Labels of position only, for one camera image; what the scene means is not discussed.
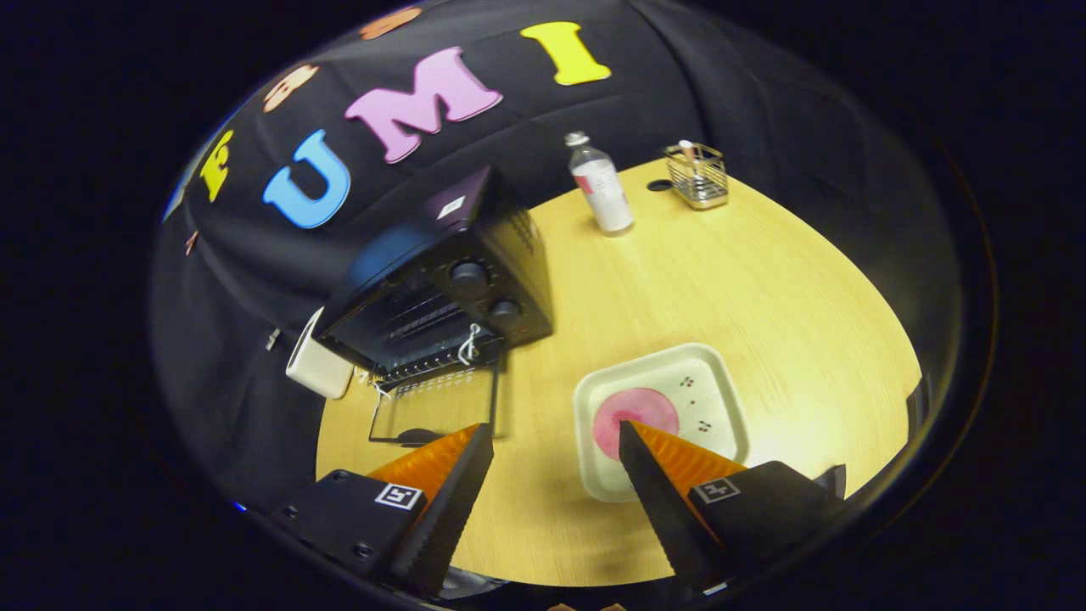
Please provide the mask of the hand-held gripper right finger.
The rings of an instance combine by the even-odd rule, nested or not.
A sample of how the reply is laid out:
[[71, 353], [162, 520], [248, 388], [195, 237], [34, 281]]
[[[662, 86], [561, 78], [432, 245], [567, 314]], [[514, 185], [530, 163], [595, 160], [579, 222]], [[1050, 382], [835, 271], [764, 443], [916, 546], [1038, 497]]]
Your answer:
[[750, 580], [846, 506], [783, 462], [744, 467], [633, 420], [620, 423], [619, 456], [675, 580], [702, 594]]

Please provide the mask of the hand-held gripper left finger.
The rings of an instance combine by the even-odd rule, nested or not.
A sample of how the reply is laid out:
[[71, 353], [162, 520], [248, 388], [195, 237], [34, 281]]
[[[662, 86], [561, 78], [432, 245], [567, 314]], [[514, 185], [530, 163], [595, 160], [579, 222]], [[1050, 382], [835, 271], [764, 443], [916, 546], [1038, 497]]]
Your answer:
[[476, 423], [367, 474], [334, 469], [269, 519], [354, 580], [435, 598], [493, 456], [491, 427]]

